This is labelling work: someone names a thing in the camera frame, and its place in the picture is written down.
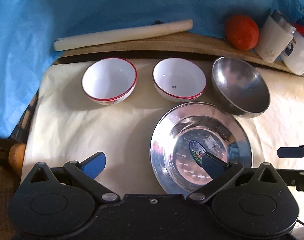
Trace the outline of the red tomato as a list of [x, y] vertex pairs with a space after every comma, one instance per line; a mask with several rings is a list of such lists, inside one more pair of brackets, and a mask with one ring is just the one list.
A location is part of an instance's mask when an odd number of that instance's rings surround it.
[[225, 23], [225, 38], [236, 49], [249, 51], [259, 40], [256, 22], [246, 15], [234, 15]]

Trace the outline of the white red-rimmed bowl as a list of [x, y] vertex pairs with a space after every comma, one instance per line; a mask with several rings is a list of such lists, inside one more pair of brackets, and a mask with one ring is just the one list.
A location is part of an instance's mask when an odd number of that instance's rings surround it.
[[92, 64], [85, 71], [81, 86], [90, 100], [109, 106], [127, 99], [137, 78], [137, 69], [131, 62], [113, 57]]
[[153, 68], [152, 78], [160, 96], [177, 103], [196, 100], [207, 85], [202, 69], [181, 58], [168, 58], [157, 63]]

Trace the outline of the cream paper table cover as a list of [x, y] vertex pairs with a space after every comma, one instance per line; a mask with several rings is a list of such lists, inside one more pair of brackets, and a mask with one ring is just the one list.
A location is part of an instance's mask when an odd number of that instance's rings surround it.
[[[162, 194], [149, 160], [153, 130], [174, 104], [156, 91], [152, 70], [156, 59], [134, 59], [137, 85], [123, 102], [103, 106], [88, 99], [81, 78], [90, 63], [51, 66], [44, 74], [25, 150], [22, 175], [40, 161], [61, 167], [96, 152], [106, 155], [106, 168], [97, 177], [119, 195]], [[304, 158], [277, 157], [277, 149], [304, 144], [304, 77], [259, 69], [268, 85], [268, 110], [252, 119], [239, 118], [254, 156], [276, 168], [304, 170]]]

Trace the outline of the steel bowl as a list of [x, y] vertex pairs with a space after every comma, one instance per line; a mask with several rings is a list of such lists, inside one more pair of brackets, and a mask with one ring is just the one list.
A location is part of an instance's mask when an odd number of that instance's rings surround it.
[[212, 85], [223, 109], [243, 118], [262, 115], [271, 102], [260, 73], [241, 59], [217, 58], [212, 64]]

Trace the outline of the white blue water jug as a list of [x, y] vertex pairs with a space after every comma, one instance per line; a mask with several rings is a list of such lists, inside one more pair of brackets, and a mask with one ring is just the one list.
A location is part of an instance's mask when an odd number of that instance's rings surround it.
[[298, 76], [304, 74], [304, 26], [295, 23], [296, 31], [280, 57], [286, 67]]

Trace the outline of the white rolling pin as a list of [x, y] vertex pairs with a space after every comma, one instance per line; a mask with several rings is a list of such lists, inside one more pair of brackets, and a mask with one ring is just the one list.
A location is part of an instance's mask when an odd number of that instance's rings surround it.
[[193, 28], [193, 25], [193, 20], [188, 19], [135, 28], [101, 31], [61, 38], [53, 43], [53, 47], [55, 51], [65, 51], [115, 42], [143, 40], [188, 31]]

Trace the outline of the small steel plate with sticker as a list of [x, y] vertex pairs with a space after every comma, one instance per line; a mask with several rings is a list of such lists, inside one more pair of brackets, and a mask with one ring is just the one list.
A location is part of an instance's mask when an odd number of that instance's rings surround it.
[[150, 160], [157, 181], [168, 194], [187, 196], [212, 181], [201, 166], [205, 153], [226, 163], [253, 164], [252, 149], [241, 124], [215, 105], [183, 103], [157, 123]]

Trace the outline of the white thermos cup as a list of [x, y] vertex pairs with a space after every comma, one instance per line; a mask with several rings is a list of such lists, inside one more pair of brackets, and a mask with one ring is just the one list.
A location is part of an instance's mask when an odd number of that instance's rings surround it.
[[254, 51], [268, 63], [273, 63], [291, 42], [296, 27], [279, 11], [268, 16], [259, 31]]

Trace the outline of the orange wooden chair knob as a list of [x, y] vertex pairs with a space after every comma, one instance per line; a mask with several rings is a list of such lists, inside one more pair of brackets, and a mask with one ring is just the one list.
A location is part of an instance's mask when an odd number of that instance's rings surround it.
[[14, 144], [9, 151], [9, 155], [8, 155], [9, 165], [12, 167], [12, 169], [18, 176], [21, 176], [22, 173], [25, 148], [26, 148], [26, 144], [17, 143]]

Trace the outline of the wooden cutting board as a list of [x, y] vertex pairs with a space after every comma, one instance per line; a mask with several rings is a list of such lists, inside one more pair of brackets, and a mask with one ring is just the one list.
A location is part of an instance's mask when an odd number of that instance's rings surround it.
[[125, 59], [182, 57], [188, 60], [214, 61], [221, 56], [241, 59], [255, 67], [268, 67], [288, 73], [291, 72], [281, 61], [276, 60], [273, 63], [267, 63], [256, 53], [237, 50], [225, 40], [188, 32], [68, 50], [63, 52], [52, 64], [94, 61], [107, 57]]

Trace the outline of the blue hanging garment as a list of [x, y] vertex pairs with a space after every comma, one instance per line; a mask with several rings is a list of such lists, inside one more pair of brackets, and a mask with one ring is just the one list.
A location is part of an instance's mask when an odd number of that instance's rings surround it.
[[59, 38], [185, 19], [193, 33], [221, 38], [230, 15], [262, 25], [274, 10], [304, 20], [304, 0], [0, 0], [0, 138], [11, 135], [59, 58]]

